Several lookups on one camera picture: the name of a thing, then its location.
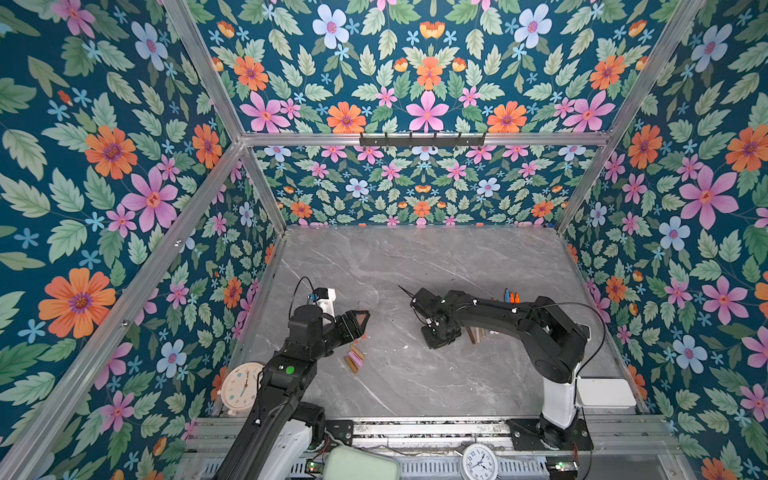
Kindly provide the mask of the mustard brown pen cap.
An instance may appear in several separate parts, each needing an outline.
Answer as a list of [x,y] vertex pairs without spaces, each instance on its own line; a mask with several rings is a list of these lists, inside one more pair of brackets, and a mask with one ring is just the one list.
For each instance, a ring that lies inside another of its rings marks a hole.
[[352,371],[354,374],[357,374],[357,373],[358,373],[358,371],[359,371],[359,367],[357,366],[357,364],[354,362],[354,360],[353,360],[351,357],[349,357],[349,356],[345,356],[345,357],[344,357],[344,361],[345,361],[345,363],[346,363],[347,367],[348,367],[348,368],[349,368],[349,369],[350,369],[350,370],[351,370],[351,371]]

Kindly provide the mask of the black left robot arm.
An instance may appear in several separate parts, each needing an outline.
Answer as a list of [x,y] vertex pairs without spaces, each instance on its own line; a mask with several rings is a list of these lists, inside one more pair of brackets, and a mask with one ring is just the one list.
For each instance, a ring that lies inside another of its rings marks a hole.
[[318,362],[365,333],[370,312],[332,316],[317,305],[295,309],[283,347],[257,379],[255,402],[219,467],[217,479],[285,479],[324,438],[325,411],[302,400]]

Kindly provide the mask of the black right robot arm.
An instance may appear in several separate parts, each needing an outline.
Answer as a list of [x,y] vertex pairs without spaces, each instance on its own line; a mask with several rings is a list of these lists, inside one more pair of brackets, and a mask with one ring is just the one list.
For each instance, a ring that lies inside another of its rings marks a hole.
[[450,290],[438,296],[422,288],[410,295],[410,307],[422,321],[427,346],[453,343],[468,327],[494,331],[518,341],[543,381],[543,405],[536,418],[508,419],[518,450],[587,452],[594,449],[577,400],[578,373],[586,362],[590,327],[572,320],[551,298],[531,302],[483,299]]

